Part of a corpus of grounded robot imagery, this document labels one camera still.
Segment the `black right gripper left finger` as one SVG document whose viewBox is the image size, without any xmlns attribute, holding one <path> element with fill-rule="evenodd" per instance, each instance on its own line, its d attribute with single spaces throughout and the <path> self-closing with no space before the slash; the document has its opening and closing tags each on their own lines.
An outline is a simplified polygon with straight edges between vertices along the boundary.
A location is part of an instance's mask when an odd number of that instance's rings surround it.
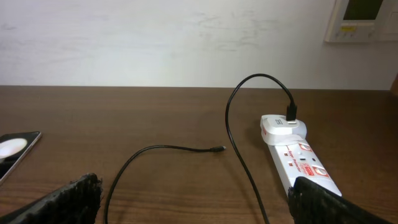
<svg viewBox="0 0 398 224">
<path fill-rule="evenodd" d="M 85 174 L 2 216 L 1 224 L 94 224 L 100 209 L 102 183 L 96 174 Z"/>
</svg>

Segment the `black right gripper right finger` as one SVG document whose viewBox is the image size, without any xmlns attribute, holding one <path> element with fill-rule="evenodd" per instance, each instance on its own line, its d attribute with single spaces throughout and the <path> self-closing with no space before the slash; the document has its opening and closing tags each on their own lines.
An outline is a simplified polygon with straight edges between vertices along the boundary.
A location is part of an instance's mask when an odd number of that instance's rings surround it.
<svg viewBox="0 0 398 224">
<path fill-rule="evenodd" d="M 391 224 L 306 177 L 296 178 L 287 196 L 295 224 Z"/>
</svg>

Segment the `white power strip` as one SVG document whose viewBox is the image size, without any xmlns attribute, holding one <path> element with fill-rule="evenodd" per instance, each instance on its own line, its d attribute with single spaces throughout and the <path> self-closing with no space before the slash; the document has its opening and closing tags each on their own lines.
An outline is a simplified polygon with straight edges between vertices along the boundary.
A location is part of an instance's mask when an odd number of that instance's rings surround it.
<svg viewBox="0 0 398 224">
<path fill-rule="evenodd" d="M 342 196 L 306 140 L 288 145 L 268 145 L 268 148 L 286 194 L 288 194 L 288 189 L 294 186 L 297 177 L 306 177 L 338 196 Z"/>
</svg>

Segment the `black smartphone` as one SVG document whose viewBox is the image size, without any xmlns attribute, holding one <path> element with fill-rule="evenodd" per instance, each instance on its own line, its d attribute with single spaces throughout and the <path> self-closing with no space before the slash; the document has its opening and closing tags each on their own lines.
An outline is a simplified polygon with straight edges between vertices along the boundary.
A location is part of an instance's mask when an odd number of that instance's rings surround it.
<svg viewBox="0 0 398 224">
<path fill-rule="evenodd" d="M 1 136 L 1 185 L 39 141 L 42 133 L 11 133 Z"/>
</svg>

